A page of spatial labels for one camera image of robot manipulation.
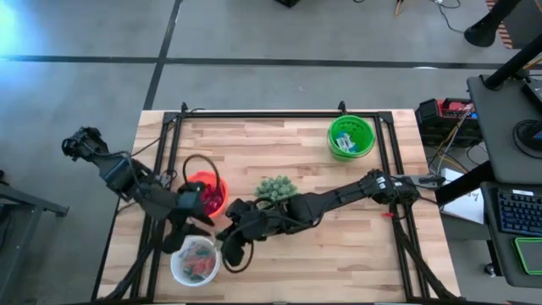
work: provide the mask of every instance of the keyboard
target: keyboard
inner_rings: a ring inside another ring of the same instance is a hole
[[[530,191],[499,189],[501,230],[527,236],[542,236],[542,197]]]

